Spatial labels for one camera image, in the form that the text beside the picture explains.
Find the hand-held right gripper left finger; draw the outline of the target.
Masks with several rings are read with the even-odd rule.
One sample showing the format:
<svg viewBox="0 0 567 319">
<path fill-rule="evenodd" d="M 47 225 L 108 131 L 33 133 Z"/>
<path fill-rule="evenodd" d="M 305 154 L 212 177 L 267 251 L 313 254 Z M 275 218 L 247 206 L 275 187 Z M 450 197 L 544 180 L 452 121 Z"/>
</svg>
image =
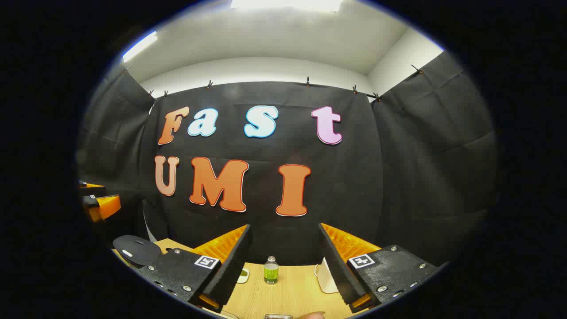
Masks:
<svg viewBox="0 0 567 319">
<path fill-rule="evenodd" d="M 172 248 L 137 273 L 178 299 L 211 311 L 228 303 L 250 248 L 245 224 L 190 251 Z"/>
</svg>

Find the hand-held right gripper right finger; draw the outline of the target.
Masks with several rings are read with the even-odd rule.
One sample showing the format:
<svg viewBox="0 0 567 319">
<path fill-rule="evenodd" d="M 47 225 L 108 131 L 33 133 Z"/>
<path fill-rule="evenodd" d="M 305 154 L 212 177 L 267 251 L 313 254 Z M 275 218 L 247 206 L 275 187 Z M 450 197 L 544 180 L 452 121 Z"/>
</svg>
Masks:
<svg viewBox="0 0 567 319">
<path fill-rule="evenodd" d="M 352 313 L 389 305 L 443 269 L 399 245 L 379 248 L 324 223 L 318 229 L 330 275 Z"/>
</svg>

